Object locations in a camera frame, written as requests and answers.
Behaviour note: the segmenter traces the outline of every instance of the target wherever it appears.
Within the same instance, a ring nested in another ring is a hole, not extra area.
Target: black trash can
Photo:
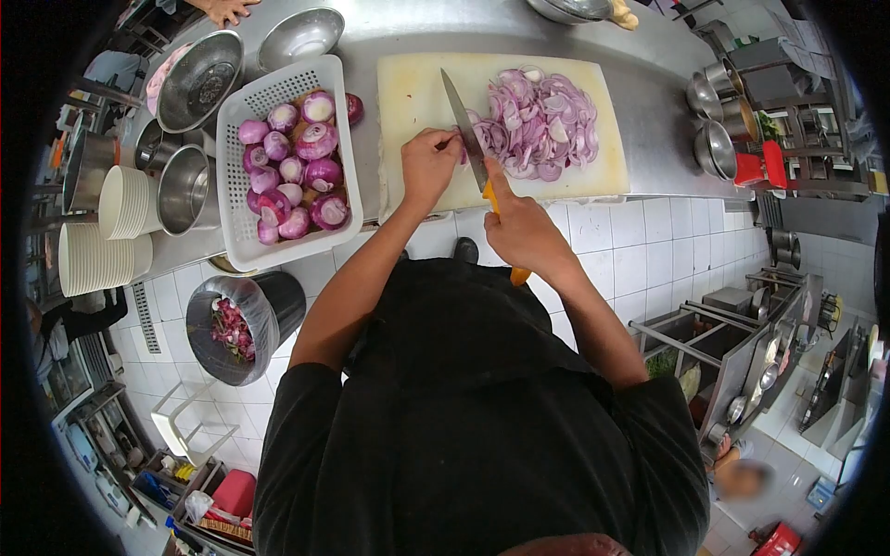
[[[253,361],[238,361],[211,337],[211,303],[220,296],[235,302],[254,339]],[[306,295],[296,278],[275,270],[251,278],[216,276],[195,290],[185,314],[185,329],[198,363],[231,386],[250,384],[266,372],[272,353],[303,323]]]

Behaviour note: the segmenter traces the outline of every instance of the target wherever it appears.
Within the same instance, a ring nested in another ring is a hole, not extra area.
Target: white plastic chair
[[[182,386],[182,381],[179,381],[178,384],[174,386],[172,390],[170,390],[166,396],[164,396],[156,406],[151,409],[151,420],[154,422],[155,426],[158,427],[158,432],[161,433],[161,437],[163,437],[164,442],[166,442],[167,447],[170,448],[170,451],[173,452],[174,455],[178,455],[179,457],[187,457],[192,465],[195,467],[200,467],[204,463],[210,459],[216,450],[223,445],[223,443],[229,439],[229,437],[235,434],[235,431],[239,429],[241,425],[235,425],[235,427],[225,433],[221,439],[217,440],[215,444],[213,444],[210,449],[206,452],[195,452],[194,450],[189,448],[189,441],[195,436],[201,427],[204,426],[203,423],[199,423],[195,430],[189,434],[189,436],[183,438],[182,433],[176,427],[176,417],[179,416],[180,413],[193,401],[198,399],[198,396],[206,392],[210,389],[210,387],[216,382],[214,379],[207,386],[202,388],[201,390],[195,392],[195,395],[189,399],[183,401],[179,406],[176,407],[170,414],[160,413],[161,406],[163,406],[171,396],[173,396],[174,392]]]

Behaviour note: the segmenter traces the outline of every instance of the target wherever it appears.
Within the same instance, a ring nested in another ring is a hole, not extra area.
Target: stainless steel table
[[[268,31],[289,14],[314,5],[301,1],[251,6],[252,15],[233,28],[245,43],[247,81],[262,74],[255,58]],[[376,61],[404,52],[527,53],[599,63],[621,131],[631,197],[752,198],[748,189],[704,174],[693,157],[698,124],[685,103],[685,82],[693,71],[716,58],[682,21],[671,21],[642,5],[633,6],[640,20],[634,32],[608,21],[566,27],[542,18],[519,0],[500,4],[331,0],[325,5],[340,11],[346,20],[333,53],[343,61],[346,89],[365,101],[365,119],[352,130],[352,146],[362,206],[370,220],[376,218],[380,206]],[[184,30],[168,49],[214,29],[209,20],[201,20]],[[152,61],[149,75],[164,58]],[[149,120],[151,115],[142,109],[132,141]],[[219,230],[190,232],[182,238],[155,232],[153,238],[155,262],[149,277],[224,250]]]

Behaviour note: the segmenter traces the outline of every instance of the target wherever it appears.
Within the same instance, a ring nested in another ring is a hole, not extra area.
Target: white cutting board
[[[489,115],[487,84],[502,69],[523,64],[545,73],[568,77],[586,91],[596,106],[600,150],[584,172],[578,166],[562,171],[551,183],[511,180],[517,195],[538,200],[622,195],[630,191],[624,149],[609,90],[599,64],[564,58],[514,54],[418,53],[385,56],[377,62],[377,100],[380,105],[380,221],[401,203],[405,185],[401,175],[401,146],[425,127],[450,129],[455,124],[439,68],[451,81],[468,109]],[[458,165],[451,184],[434,212],[484,206],[470,165]]]

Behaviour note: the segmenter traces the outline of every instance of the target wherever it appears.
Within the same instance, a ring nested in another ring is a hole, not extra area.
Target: floor drain
[[[149,353],[160,353],[161,346],[158,344],[158,337],[155,336],[155,327],[151,323],[149,299],[145,296],[145,285],[142,282],[133,284],[133,297],[136,300],[136,312],[139,313],[139,324],[142,326],[142,335],[145,336],[145,345],[149,347]]]

